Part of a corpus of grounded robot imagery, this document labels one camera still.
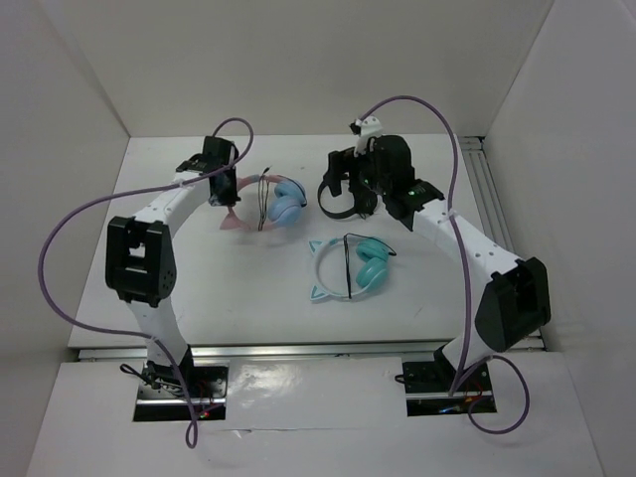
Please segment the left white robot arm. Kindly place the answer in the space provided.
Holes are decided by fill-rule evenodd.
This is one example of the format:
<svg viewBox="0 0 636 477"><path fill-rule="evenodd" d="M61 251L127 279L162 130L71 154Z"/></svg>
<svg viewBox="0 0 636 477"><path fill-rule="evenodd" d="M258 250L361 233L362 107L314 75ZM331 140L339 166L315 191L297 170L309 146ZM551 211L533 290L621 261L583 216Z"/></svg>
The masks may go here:
<svg viewBox="0 0 636 477"><path fill-rule="evenodd" d="M126 303L146 336L144 379L175 397L192 391L196 372L171 301L177 282L173 238L200 206L238 201L235 168L207 176L238 157L233 142L207 136L202 151L176 168L172 189L130 217L112 218L107 226L106 285Z"/></svg>

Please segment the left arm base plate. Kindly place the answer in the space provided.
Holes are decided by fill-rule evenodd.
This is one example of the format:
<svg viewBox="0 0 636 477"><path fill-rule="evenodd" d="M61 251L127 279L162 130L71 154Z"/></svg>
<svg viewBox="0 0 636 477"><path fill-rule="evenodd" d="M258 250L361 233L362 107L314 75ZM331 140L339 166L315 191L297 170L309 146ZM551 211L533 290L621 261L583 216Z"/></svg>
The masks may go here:
<svg viewBox="0 0 636 477"><path fill-rule="evenodd" d="M229 366L200 366L191 370L189 394L195 414L201 421L221 421L227 415ZM189 421L190 414L182 387L178 383L149 377L139 382L135 422Z"/></svg>

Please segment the pink blue cat-ear headphones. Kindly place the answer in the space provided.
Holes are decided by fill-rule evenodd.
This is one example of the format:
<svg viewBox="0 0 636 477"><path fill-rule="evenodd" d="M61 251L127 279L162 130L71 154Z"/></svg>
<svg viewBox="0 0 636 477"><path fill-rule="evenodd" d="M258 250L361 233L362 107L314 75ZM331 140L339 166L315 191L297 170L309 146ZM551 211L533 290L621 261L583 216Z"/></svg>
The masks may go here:
<svg viewBox="0 0 636 477"><path fill-rule="evenodd" d="M289 228L298 221L308 205L306 191L299 182L286 176L268 174L267 169L260 175L238 179L239 192L252 185L256 186L257 224L252 227L237 215L233 207L227 207L227 214L220 225L221 230L267 232Z"/></svg>

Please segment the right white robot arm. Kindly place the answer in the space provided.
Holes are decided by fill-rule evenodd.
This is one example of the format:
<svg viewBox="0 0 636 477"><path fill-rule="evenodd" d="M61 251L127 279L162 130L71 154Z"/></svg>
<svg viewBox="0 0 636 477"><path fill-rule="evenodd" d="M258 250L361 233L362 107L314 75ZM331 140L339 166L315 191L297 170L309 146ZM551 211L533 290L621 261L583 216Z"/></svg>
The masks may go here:
<svg viewBox="0 0 636 477"><path fill-rule="evenodd" d="M433 376L442 388L459 388L485 360L550 322L546 266L498 246L452 209L450 194L416 178L402 137L372 133L331 152L319 188L337 197L344 187L354 197L355 213L368 215L382 202L392 218L460 263L465 324L434 354Z"/></svg>

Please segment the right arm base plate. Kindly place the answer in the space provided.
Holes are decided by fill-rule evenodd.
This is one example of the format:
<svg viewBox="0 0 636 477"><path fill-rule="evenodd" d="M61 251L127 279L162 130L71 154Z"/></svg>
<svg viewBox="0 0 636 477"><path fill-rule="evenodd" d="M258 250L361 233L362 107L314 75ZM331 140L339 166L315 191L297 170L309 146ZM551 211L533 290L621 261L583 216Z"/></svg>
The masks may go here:
<svg viewBox="0 0 636 477"><path fill-rule="evenodd" d="M482 365L451 395L433 362L404 362L394 380L403 386L409 417L466 414L497 411L493 387L486 365Z"/></svg>

